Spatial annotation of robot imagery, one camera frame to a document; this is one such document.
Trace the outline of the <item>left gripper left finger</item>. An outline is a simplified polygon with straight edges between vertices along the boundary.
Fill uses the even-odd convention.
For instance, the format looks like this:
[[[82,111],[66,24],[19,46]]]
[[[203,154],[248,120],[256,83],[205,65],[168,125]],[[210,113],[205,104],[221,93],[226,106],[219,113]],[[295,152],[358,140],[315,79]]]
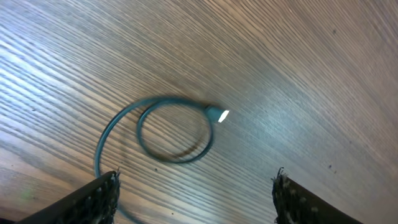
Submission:
[[[119,173],[109,171],[19,224],[112,224],[118,208]]]

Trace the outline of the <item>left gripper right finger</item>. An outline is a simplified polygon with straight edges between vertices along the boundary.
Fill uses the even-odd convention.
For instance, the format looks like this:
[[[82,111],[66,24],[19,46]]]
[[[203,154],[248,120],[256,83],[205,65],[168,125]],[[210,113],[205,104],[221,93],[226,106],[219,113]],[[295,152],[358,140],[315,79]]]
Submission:
[[[272,178],[276,224],[361,224],[292,179],[281,167]]]

